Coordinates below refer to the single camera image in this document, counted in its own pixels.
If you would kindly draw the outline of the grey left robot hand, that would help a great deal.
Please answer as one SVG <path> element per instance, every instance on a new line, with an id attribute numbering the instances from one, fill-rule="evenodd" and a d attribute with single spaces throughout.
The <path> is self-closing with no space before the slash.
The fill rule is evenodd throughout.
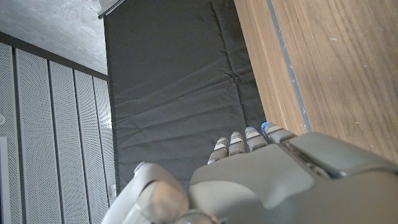
<path id="1" fill-rule="evenodd" d="M 396 223 L 397 165 L 265 122 L 220 138 L 188 190 L 141 162 L 104 223 Z"/>

